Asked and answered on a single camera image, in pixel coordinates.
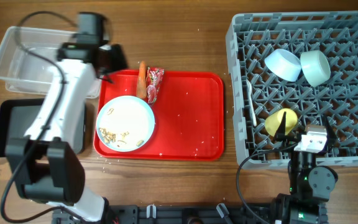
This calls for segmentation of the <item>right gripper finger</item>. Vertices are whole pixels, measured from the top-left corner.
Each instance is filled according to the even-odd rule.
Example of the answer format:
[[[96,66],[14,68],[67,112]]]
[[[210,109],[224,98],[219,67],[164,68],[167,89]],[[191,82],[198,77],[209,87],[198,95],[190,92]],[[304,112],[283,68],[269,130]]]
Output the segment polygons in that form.
[[[288,141],[288,135],[286,134],[287,124],[287,112],[284,111],[281,115],[281,120],[279,121],[278,128],[273,137],[274,141],[282,142]]]
[[[323,115],[322,122],[323,122],[323,125],[326,128],[326,132],[327,132],[327,143],[326,143],[326,145],[327,146],[334,146],[335,143],[337,142],[337,136],[336,136],[333,128],[329,124],[328,117],[326,115]]]

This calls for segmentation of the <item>yellow cup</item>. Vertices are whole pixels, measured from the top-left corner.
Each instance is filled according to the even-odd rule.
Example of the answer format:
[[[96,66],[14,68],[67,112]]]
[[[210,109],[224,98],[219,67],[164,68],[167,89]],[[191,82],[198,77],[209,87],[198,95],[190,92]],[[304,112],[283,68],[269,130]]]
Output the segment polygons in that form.
[[[265,129],[270,136],[274,136],[277,132],[277,129],[282,122],[283,115],[285,115],[285,134],[289,134],[295,126],[298,124],[298,116],[297,114],[288,108],[283,108],[274,114],[270,115],[265,120]]]

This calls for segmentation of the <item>white plastic spoon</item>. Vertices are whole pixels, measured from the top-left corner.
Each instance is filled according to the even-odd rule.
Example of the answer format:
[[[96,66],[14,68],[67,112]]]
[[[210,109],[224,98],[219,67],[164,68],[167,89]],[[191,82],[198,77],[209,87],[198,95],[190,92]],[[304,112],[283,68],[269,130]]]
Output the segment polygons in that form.
[[[252,101],[252,85],[249,80],[246,80],[246,84],[247,84],[247,96],[249,99],[249,107],[250,107],[250,117],[252,119],[253,126],[256,127],[257,120],[256,120],[255,109],[254,109],[254,105],[253,105],[253,101]]]

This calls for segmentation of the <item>light blue dinner plate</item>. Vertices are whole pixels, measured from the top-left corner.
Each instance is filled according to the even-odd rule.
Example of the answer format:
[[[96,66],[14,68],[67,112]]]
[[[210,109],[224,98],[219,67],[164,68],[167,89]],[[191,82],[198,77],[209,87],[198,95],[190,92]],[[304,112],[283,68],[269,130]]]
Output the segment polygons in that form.
[[[96,118],[96,137],[113,152],[132,152],[146,144],[155,129],[151,107],[135,96],[118,96],[105,103]]]

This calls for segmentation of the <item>light blue bowl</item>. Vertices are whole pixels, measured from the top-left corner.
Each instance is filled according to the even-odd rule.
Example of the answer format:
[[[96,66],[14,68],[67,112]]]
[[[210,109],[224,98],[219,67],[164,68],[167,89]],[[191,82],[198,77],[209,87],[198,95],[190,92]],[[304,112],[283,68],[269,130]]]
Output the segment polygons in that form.
[[[295,82],[301,72],[300,59],[285,49],[274,50],[264,62],[274,75],[289,82]]]

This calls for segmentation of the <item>green bowl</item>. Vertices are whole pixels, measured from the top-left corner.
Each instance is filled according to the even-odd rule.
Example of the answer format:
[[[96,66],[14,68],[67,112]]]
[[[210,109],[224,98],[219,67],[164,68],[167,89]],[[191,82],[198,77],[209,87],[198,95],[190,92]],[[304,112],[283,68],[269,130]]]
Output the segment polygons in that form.
[[[304,77],[312,87],[319,86],[330,79],[329,62],[321,51],[312,50],[301,53],[300,62]]]

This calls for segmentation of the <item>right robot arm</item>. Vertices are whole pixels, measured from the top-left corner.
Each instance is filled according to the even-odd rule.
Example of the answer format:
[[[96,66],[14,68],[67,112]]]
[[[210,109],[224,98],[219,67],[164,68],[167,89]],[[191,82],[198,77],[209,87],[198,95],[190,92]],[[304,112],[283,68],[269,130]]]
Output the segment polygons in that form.
[[[272,200],[272,223],[322,224],[328,222],[325,203],[338,181],[338,174],[328,166],[317,165],[316,156],[332,150],[338,140],[327,116],[323,124],[307,125],[295,137],[286,134],[287,113],[278,117],[274,140],[287,147],[291,158],[288,163],[290,193],[278,194]]]

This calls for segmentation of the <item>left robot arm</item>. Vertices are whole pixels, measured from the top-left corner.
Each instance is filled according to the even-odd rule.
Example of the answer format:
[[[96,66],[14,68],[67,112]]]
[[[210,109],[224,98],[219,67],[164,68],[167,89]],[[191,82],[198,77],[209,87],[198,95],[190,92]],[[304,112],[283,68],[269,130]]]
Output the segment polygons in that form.
[[[106,198],[85,185],[85,170],[73,151],[75,131],[88,91],[96,80],[110,82],[110,74],[127,67],[119,45],[111,50],[108,19],[80,12],[77,31],[62,43],[51,64],[57,69],[33,123],[21,138],[7,142],[5,157],[11,168],[6,190],[20,198],[60,210],[80,223],[117,223]]]

